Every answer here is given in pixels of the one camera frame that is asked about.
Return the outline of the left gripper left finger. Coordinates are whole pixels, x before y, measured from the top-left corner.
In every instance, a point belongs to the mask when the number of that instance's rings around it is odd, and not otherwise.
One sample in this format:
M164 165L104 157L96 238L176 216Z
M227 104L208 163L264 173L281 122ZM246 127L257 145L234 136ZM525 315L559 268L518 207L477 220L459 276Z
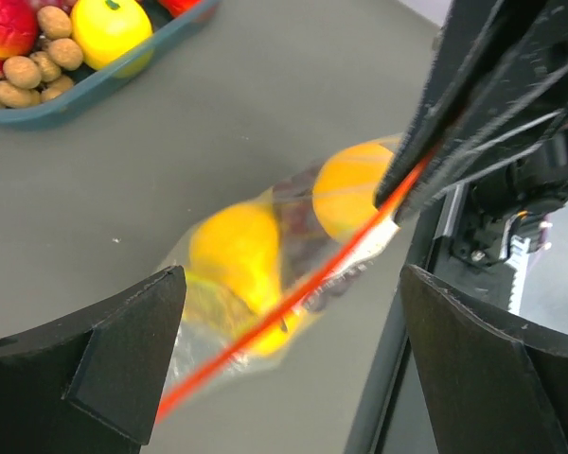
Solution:
M186 297L183 267L0 339L0 453L137 453Z

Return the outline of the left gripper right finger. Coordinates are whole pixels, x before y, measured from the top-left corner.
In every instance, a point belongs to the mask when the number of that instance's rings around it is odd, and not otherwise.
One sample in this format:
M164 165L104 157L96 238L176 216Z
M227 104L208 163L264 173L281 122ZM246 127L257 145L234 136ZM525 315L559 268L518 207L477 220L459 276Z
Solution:
M441 453L568 453L568 335L415 265L399 292Z

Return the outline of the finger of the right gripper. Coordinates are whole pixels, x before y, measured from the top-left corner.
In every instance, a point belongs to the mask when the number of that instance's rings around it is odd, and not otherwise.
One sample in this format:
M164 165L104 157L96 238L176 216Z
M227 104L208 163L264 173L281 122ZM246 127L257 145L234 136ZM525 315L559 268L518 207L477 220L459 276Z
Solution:
M501 58L504 1L453 1L438 32L416 114L375 192L381 207L470 104L471 93Z
M534 150L568 124L568 1L504 1L501 58L396 214L405 220L456 183Z

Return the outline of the red zip bag with fruit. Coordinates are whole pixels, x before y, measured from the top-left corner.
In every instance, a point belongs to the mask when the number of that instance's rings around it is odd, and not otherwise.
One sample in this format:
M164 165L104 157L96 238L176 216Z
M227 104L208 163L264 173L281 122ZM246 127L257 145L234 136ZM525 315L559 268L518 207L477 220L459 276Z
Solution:
M374 206L396 135L344 148L191 226L162 260L186 276L159 419L195 393L270 369L382 253Z

